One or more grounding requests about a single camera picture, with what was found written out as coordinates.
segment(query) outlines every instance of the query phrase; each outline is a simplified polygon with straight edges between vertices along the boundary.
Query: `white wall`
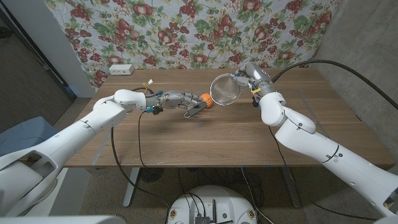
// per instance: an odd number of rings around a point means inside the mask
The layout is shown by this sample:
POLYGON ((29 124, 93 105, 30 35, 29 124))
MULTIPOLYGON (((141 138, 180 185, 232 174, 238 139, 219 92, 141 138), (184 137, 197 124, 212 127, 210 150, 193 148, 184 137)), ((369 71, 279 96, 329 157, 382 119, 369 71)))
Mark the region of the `white wall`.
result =
POLYGON ((77 97, 93 97, 69 41, 42 0, 2 0, 77 97))

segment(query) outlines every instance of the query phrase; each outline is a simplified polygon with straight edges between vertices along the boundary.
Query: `concrete wall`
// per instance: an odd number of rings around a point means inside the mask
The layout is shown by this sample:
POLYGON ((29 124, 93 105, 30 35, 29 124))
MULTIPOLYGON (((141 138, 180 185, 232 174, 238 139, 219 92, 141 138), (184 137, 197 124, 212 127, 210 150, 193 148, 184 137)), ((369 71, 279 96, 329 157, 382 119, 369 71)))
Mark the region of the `concrete wall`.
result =
MULTIPOLYGON (((398 2, 342 0, 315 59, 347 65, 398 102, 398 2)), ((313 64, 398 161, 398 111, 345 70, 313 64)), ((398 174, 398 169, 391 172, 398 174)))
POLYGON ((73 49, 42 0, 2 0, 77 97, 93 97, 73 49))

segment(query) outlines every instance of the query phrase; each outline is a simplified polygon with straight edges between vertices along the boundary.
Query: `wooden table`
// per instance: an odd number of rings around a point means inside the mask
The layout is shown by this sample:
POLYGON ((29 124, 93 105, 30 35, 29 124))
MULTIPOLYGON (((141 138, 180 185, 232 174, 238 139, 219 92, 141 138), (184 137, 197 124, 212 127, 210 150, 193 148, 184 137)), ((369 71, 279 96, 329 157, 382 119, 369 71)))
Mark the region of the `wooden table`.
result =
MULTIPOLYGON (((211 82, 233 69, 136 70, 130 76, 111 76, 102 85, 78 118, 88 114, 94 103, 118 89, 142 86, 150 78, 154 91, 182 90, 195 94, 209 92, 211 82)), ((267 69, 273 77, 278 68, 267 69)), ((394 158, 373 133, 352 112, 330 85, 315 70, 292 69, 274 84, 287 101, 286 106, 317 123, 317 131, 383 167, 394 158)), ((213 105, 185 119, 184 110, 164 110, 141 118, 142 160, 149 167, 266 167, 281 166, 268 127, 260 111, 251 104, 252 95, 243 89, 239 99, 229 106, 213 105)), ((140 113, 130 114, 115 127, 114 139, 123 166, 141 167, 137 124, 140 113)), ((68 167, 115 166, 108 130, 99 133, 66 164, 68 167)), ((281 146, 290 166, 318 166, 318 162, 281 146)))

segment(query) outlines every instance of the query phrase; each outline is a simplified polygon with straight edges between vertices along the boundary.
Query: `blue chair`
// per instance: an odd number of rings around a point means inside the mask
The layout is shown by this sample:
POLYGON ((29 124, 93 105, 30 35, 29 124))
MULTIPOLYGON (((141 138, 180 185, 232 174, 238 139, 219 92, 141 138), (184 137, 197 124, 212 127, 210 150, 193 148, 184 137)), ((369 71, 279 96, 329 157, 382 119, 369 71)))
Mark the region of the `blue chair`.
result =
POLYGON ((57 133, 41 116, 24 121, 0 134, 0 156, 40 144, 57 133))

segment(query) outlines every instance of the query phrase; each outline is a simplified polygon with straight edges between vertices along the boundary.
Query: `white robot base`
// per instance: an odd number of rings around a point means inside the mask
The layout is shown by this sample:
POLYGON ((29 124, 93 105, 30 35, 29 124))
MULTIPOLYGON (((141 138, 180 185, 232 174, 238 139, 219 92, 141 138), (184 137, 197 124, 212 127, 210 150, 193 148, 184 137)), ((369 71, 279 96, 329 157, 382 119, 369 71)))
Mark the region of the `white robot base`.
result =
POLYGON ((183 195, 173 203, 168 224, 257 223, 257 216, 250 202, 231 189, 206 185, 192 189, 190 193, 192 196, 189 193, 185 194, 188 203, 183 195))

